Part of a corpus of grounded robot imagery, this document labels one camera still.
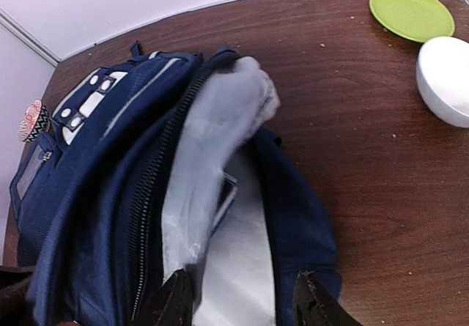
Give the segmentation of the dog picture book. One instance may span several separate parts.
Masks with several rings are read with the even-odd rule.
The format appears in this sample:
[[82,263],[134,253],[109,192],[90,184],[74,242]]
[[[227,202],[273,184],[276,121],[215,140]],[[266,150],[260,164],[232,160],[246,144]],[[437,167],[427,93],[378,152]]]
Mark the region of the dog picture book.
[[221,224],[222,220],[226,216],[229,208],[235,201],[235,197],[237,195],[238,185],[237,179],[230,174],[224,172],[224,181],[221,188],[220,195],[218,197],[218,205],[217,209],[214,214],[214,221],[213,227],[211,231],[211,235],[216,233],[219,225]]

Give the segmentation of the navy blue backpack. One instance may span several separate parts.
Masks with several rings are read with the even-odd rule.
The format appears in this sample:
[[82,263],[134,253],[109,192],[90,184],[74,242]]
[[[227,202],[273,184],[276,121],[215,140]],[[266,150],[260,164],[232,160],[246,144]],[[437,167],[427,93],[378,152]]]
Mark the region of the navy blue backpack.
[[[18,265],[33,268],[22,312],[130,325],[177,270],[192,325],[295,325],[301,270],[337,301],[332,225],[264,128],[280,101],[258,61],[132,53],[62,99],[12,180]],[[224,172],[238,191],[211,235]]]

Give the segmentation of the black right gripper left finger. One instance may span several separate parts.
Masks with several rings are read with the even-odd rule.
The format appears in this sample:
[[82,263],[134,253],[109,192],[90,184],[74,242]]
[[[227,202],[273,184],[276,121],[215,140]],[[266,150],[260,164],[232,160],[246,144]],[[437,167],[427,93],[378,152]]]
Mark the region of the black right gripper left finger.
[[137,313],[130,325],[190,326],[193,318],[193,282],[184,270],[175,271],[156,296]]

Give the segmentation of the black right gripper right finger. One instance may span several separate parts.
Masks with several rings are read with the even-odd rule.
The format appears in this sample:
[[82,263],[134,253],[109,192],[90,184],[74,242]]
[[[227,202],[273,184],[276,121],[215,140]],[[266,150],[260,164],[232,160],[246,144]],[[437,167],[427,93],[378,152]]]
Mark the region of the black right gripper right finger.
[[298,273],[293,292],[293,311],[296,326],[362,326],[308,270]]

